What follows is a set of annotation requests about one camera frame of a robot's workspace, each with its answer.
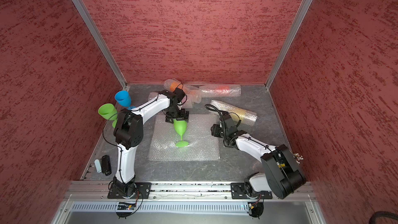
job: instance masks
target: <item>orange object in bubble wrap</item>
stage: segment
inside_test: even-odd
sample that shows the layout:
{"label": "orange object in bubble wrap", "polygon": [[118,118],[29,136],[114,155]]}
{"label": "orange object in bubble wrap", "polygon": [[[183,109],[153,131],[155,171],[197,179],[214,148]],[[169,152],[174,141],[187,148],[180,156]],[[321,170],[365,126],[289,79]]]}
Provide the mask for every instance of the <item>orange object in bubble wrap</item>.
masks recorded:
{"label": "orange object in bubble wrap", "polygon": [[216,87],[216,93],[220,95],[228,95],[231,92],[231,88],[228,85],[220,85]]}
{"label": "orange object in bubble wrap", "polygon": [[179,83],[179,82],[172,82],[172,84],[170,85],[170,91],[171,91],[171,92],[174,92],[174,90],[175,90],[179,85],[182,85],[182,84]]}

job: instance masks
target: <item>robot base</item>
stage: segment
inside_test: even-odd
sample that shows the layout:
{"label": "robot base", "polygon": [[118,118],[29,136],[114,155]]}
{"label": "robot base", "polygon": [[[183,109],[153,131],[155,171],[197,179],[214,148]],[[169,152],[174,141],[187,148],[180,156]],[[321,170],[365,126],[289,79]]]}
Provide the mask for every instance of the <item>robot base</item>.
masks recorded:
{"label": "robot base", "polygon": [[[272,199],[272,193],[270,191],[261,191],[261,199]],[[231,183],[231,195],[232,199],[258,199],[259,195],[252,198],[249,197],[245,190],[245,183]]]}
{"label": "robot base", "polygon": [[[150,187],[152,183],[140,183],[135,182],[138,191],[140,192],[139,198],[143,197],[144,199],[148,199],[150,193]],[[117,189],[116,185],[112,184],[111,189],[108,193],[108,199],[126,199],[120,194],[120,191]]]}

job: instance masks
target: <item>bubble wrap roll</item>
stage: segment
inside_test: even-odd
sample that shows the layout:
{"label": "bubble wrap roll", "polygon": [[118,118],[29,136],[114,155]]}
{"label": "bubble wrap roll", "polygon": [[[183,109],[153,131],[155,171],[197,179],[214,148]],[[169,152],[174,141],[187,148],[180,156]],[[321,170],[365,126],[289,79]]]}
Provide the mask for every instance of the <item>bubble wrap roll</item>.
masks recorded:
{"label": "bubble wrap roll", "polygon": [[[217,101],[217,100],[211,100],[211,103],[213,106],[218,108],[219,110],[227,111],[227,112],[235,112],[237,115],[239,115],[240,119],[242,120],[242,124],[247,124],[249,126],[253,126],[254,123],[257,120],[257,113],[245,110],[239,107],[234,107],[230,104],[227,104],[222,101]],[[232,119],[235,122],[239,121],[239,118],[235,114],[231,114]]]}
{"label": "bubble wrap roll", "polygon": [[203,98],[239,97],[240,85],[236,84],[208,84],[200,86]]}
{"label": "bubble wrap roll", "polygon": [[[154,99],[158,96],[158,92],[151,92],[149,93],[148,96],[148,101],[151,99]],[[193,103],[192,103],[192,97],[190,95],[187,95],[187,101],[181,106],[181,108],[193,108]]]}
{"label": "bubble wrap roll", "polygon": [[191,95],[192,102],[200,103],[202,101],[201,91],[199,88],[190,85],[182,85],[181,82],[176,79],[167,79],[164,81],[163,87],[171,92],[174,92],[176,87],[182,88],[185,94]]}

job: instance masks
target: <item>bubble wrap sheet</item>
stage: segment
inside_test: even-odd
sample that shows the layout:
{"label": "bubble wrap sheet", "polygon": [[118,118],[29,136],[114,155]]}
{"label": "bubble wrap sheet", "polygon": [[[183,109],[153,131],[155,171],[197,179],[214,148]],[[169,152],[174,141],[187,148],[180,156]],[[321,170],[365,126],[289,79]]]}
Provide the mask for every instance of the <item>bubble wrap sheet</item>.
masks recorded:
{"label": "bubble wrap sheet", "polygon": [[[151,99],[154,99],[158,96],[158,92],[151,92],[149,93],[148,96],[148,101],[150,101]],[[190,97],[190,95],[187,95],[187,101],[181,106],[181,108],[193,108],[193,104],[192,104],[192,99]]]}
{"label": "bubble wrap sheet", "polygon": [[176,79],[167,79],[163,83],[163,87],[166,90],[174,91],[176,87],[182,88],[187,95],[191,95],[191,101],[195,103],[200,103],[202,101],[202,93],[199,88],[191,85],[180,85],[181,82]]}
{"label": "bubble wrap sheet", "polygon": [[[232,106],[230,104],[227,104],[222,101],[217,101],[217,100],[211,100],[210,104],[213,106],[217,107],[219,110],[227,111],[227,112],[235,112],[237,115],[239,115],[240,119],[242,120],[242,124],[247,124],[249,126],[253,126],[254,123],[257,120],[257,113],[245,110],[239,107]],[[231,114],[232,119],[235,122],[239,121],[239,118],[235,114]]]}
{"label": "bubble wrap sheet", "polygon": [[200,86],[202,98],[239,97],[240,85],[235,84],[208,84]]}
{"label": "bubble wrap sheet", "polygon": [[220,159],[218,138],[210,128],[217,123],[214,114],[190,114],[183,141],[186,147],[176,147],[181,137],[174,126],[164,121],[164,115],[156,115],[155,128],[149,148],[148,159],[152,161],[212,161]]}

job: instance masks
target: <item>red wall panel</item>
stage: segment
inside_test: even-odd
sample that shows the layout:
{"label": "red wall panel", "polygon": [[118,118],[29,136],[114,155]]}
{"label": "red wall panel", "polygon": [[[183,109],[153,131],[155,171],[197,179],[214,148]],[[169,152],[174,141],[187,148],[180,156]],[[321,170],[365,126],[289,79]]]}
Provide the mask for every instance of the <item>red wall panel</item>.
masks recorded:
{"label": "red wall panel", "polygon": [[398,0],[313,0],[272,84],[328,223],[398,212],[397,32]]}
{"label": "red wall panel", "polygon": [[301,3],[83,1],[130,83],[264,83]]}
{"label": "red wall panel", "polygon": [[49,223],[120,84],[71,0],[0,0],[0,19],[0,222]]}

